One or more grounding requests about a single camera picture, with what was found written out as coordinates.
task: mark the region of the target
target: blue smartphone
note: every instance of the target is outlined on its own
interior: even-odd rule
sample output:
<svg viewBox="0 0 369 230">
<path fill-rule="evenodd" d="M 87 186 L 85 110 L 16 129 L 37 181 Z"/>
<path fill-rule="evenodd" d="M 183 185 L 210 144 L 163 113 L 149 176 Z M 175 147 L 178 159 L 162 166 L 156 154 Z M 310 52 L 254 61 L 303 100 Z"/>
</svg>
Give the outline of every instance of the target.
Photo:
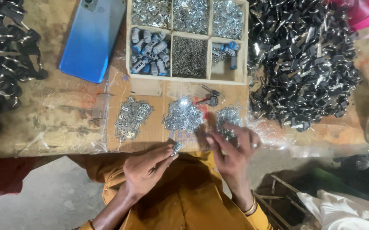
<svg viewBox="0 0 369 230">
<path fill-rule="evenodd" d="M 126 0 L 81 0 L 59 70 L 100 83 L 126 11 Z"/>
</svg>

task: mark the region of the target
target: pink plastic cup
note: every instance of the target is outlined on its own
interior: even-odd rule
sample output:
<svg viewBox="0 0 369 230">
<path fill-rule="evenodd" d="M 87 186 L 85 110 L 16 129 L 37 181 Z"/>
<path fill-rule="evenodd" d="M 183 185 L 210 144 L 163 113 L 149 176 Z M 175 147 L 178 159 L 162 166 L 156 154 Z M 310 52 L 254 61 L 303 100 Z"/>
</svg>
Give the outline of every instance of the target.
<svg viewBox="0 0 369 230">
<path fill-rule="evenodd" d="M 348 23 L 353 30 L 361 30 L 369 27 L 369 0 L 327 0 L 338 6 L 349 7 Z M 358 39 L 368 39 L 369 34 Z"/>
</svg>

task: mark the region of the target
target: wooden tray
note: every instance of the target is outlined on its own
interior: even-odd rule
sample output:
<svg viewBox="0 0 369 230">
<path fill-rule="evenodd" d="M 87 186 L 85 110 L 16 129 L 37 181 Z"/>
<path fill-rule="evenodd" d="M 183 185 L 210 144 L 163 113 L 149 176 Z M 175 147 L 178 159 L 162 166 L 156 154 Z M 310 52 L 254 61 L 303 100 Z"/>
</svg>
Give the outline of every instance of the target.
<svg viewBox="0 0 369 230">
<path fill-rule="evenodd" d="M 243 11 L 243 31 L 241 40 L 225 39 L 220 37 L 212 36 L 212 26 L 213 26 L 213 1 L 209 0 L 209 28 L 207 35 L 192 34 L 186 32 L 174 31 L 174 20 L 173 20 L 173 1 L 171 5 L 171 28 L 160 29 L 157 27 L 148 27 L 141 25 L 131 24 L 132 15 L 132 0 L 128 0 L 127 11 L 126 11 L 126 69 L 132 78 L 142 78 L 142 79 L 155 79 L 155 80 L 169 80 L 169 81 L 183 81 L 183 82 L 200 82 L 200 83 L 210 83 L 210 84 L 224 84 L 224 85 L 246 85 L 247 84 L 247 56 L 248 56 L 248 1 L 246 0 L 233 0 L 237 3 L 241 10 Z M 139 29 L 147 29 L 152 33 L 165 32 L 166 37 L 171 37 L 170 44 L 170 60 L 172 60 L 172 47 L 173 47 L 173 37 L 185 37 L 200 40 L 208 40 L 207 49 L 207 65 L 206 65 L 206 78 L 205 79 L 194 79 L 194 78 L 182 78 L 173 77 L 172 71 L 170 71 L 170 76 L 153 76 L 153 75 L 141 75 L 131 73 L 131 31 L 133 27 Z M 237 55 L 237 70 L 230 70 L 230 63 L 219 62 L 215 67 L 212 68 L 212 43 L 230 43 L 231 41 L 236 42 L 240 46 L 240 50 Z"/>
</svg>

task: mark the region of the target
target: bracelet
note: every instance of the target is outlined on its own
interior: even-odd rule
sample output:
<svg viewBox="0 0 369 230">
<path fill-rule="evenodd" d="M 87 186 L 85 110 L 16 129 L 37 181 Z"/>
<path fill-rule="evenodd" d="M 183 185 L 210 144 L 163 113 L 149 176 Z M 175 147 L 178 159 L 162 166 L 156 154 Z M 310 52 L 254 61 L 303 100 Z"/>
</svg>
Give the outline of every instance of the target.
<svg viewBox="0 0 369 230">
<path fill-rule="evenodd" d="M 249 215 L 252 215 L 254 212 L 256 212 L 257 202 L 256 202 L 256 197 L 254 195 L 253 195 L 253 199 L 254 199 L 254 201 L 253 201 L 253 205 L 251 206 L 251 208 L 249 210 L 243 212 L 246 217 L 248 217 Z"/>
</svg>

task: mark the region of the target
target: concrete floor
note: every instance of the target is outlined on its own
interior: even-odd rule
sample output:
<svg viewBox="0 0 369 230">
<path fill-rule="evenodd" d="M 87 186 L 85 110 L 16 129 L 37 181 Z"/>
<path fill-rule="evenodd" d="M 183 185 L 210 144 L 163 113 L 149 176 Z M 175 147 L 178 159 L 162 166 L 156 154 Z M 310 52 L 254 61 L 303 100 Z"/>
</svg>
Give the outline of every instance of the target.
<svg viewBox="0 0 369 230">
<path fill-rule="evenodd" d="M 249 178 L 257 188 L 266 174 L 284 171 L 293 178 L 312 167 L 333 166 L 331 158 L 290 158 L 284 151 L 261 149 L 250 162 Z M 23 181 L 19 195 L 0 197 L 0 230 L 71 230 L 93 219 L 105 206 L 103 184 L 92 182 L 86 171 L 67 157 L 48 163 Z"/>
</svg>

